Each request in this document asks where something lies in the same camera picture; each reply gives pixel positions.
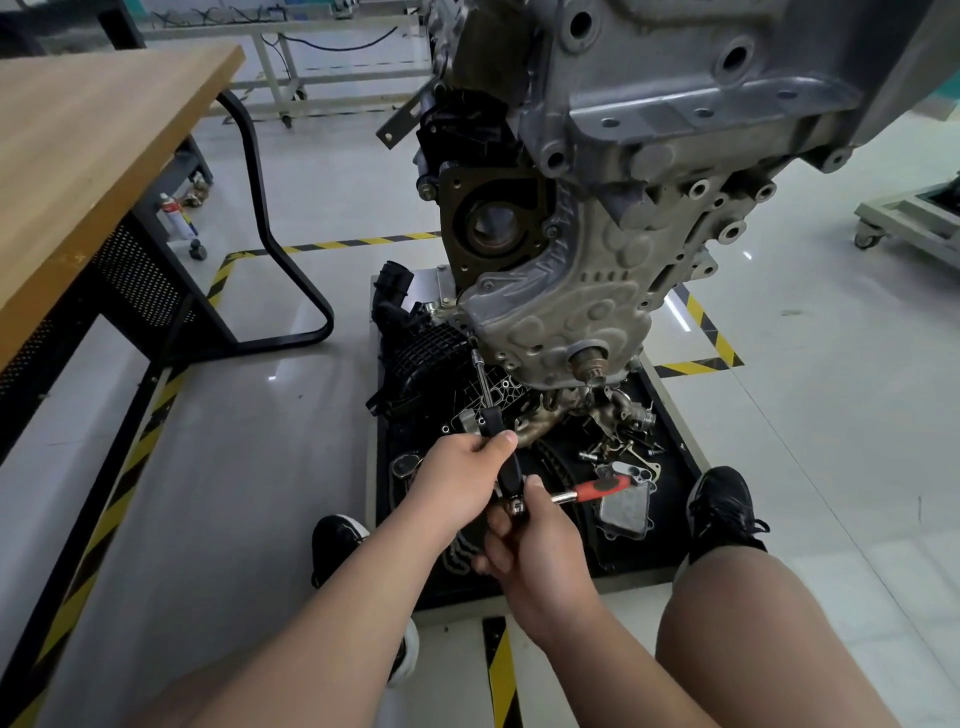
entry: left hand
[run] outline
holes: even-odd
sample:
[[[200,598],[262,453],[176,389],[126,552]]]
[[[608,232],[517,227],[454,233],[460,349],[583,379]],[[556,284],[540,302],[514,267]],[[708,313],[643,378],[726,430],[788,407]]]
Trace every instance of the left hand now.
[[[426,453],[404,499],[436,524],[446,546],[487,507],[500,466],[516,449],[516,433],[489,441],[479,435],[447,435]]]

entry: black metal frame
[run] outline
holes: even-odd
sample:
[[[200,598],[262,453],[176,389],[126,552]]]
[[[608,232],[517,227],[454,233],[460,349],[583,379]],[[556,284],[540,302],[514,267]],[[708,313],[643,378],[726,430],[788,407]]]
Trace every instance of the black metal frame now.
[[[170,250],[136,210],[129,212],[101,250],[51,310],[21,352],[17,369],[0,370],[0,463],[36,408],[103,314],[150,359],[127,414],[52,569],[30,620],[0,678],[0,726],[16,717],[46,687],[62,645],[38,663],[50,625],[75,579],[84,549],[120,475],[140,424],[167,367],[179,374],[188,365],[319,344],[333,331],[333,310],[323,294],[274,239],[253,122],[229,91],[217,100],[236,122],[243,139],[257,233],[277,265],[324,315],[322,327],[306,333],[237,341],[220,315]],[[55,328],[50,334],[49,327]]]

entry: table top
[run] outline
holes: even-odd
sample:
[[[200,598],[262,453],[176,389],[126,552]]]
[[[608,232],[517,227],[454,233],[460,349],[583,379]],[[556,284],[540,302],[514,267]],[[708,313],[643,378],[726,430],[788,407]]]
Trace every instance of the table top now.
[[[0,371],[243,58],[215,42],[0,61]]]

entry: yellow and black hazard tape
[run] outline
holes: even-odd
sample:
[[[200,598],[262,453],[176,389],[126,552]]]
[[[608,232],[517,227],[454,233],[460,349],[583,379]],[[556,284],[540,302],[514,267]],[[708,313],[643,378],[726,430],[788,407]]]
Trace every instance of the yellow and black hazard tape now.
[[[308,245],[291,245],[283,250],[292,255],[294,253],[307,253],[309,251],[328,251],[338,248],[356,248],[364,245],[384,245],[386,243],[398,243],[406,240],[429,240],[440,237],[439,232],[411,232],[406,235],[388,235],[386,237],[361,237],[352,240],[329,240],[325,243],[310,243]],[[206,294],[210,303],[216,306],[220,302],[224,288],[227,285],[227,279],[233,272],[233,264],[237,260],[248,257],[261,257],[269,255],[266,250],[259,248],[253,251],[238,251],[230,253],[220,264],[220,268],[213,277],[213,283]],[[697,359],[696,361],[681,361],[673,364],[659,364],[655,367],[660,378],[669,378],[672,376],[687,376],[707,374],[709,372],[723,372],[732,367],[742,367],[743,360],[733,350],[726,337],[717,330],[716,325],[710,320],[704,308],[700,305],[682,283],[678,284],[674,290],[678,298],[686,306],[690,318],[707,336],[710,343],[717,350],[717,356],[708,359]]]
[[[682,283],[678,284],[674,290],[677,292],[677,298],[686,306],[687,313],[693,319],[700,330],[707,335],[710,343],[717,350],[717,356],[709,359],[697,359],[696,361],[680,361],[675,364],[658,364],[654,369],[661,379],[670,376],[701,375],[709,372],[724,372],[733,367],[742,367],[743,359],[733,350],[726,337],[717,330],[700,302],[690,295],[690,291]]]
[[[520,718],[520,698],[516,693],[514,653],[510,649],[506,618],[483,620],[483,644],[490,678],[493,728],[521,728],[523,720]]]
[[[112,542],[124,516],[127,515],[127,509],[130,507],[140,474],[143,473],[143,469],[147,465],[154,447],[156,447],[156,442],[160,437],[167,416],[170,414],[170,409],[183,386],[186,369],[186,365],[179,365],[170,370],[163,388],[160,389],[159,395],[156,397],[150,417],[147,419],[140,437],[127,455],[127,460],[113,486],[107,505],[104,507],[103,513],[100,514],[100,519],[86,543],[84,555],[74,572],[66,596],[47,630],[43,647],[40,649],[25,682],[25,689],[19,695],[21,707],[13,713],[16,718],[13,723],[10,723],[11,728],[30,728],[36,722],[40,708],[43,706],[46,690],[53,679],[54,670],[60,662],[60,656],[80,621],[81,612],[90,596],[90,592],[93,590],[93,585],[97,580],[97,574],[100,572],[104,557],[107,555],[110,542]]]
[[[294,253],[307,253],[309,251],[332,251],[338,248],[358,248],[364,245],[402,243],[406,240],[432,240],[435,237],[440,237],[440,234],[438,232],[410,232],[406,235],[388,235],[387,237],[358,237],[353,240],[328,240],[325,243],[290,245],[285,247],[283,251],[288,255],[293,255]],[[210,304],[216,306],[217,303],[220,302],[220,297],[224,292],[224,287],[227,285],[227,279],[233,272],[233,264],[237,260],[241,260],[242,258],[246,257],[261,257],[263,255],[269,255],[269,253],[263,248],[258,248],[255,251],[237,251],[236,253],[228,253],[224,258],[224,262],[220,264],[220,268],[217,269],[216,275],[213,277],[213,283],[210,285],[210,290],[207,291],[206,299],[210,301]]]

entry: shoelace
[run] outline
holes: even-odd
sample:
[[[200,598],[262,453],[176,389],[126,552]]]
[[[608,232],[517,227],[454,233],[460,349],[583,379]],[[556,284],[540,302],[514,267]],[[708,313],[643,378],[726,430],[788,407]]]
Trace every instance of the shoelace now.
[[[721,500],[719,502],[710,502],[705,498],[697,498],[693,501],[691,510],[694,517],[712,514],[718,521],[723,523],[734,533],[745,532],[749,536],[756,533],[770,533],[770,526],[766,521],[759,518],[750,517],[746,522],[743,520],[743,503],[731,499]]]

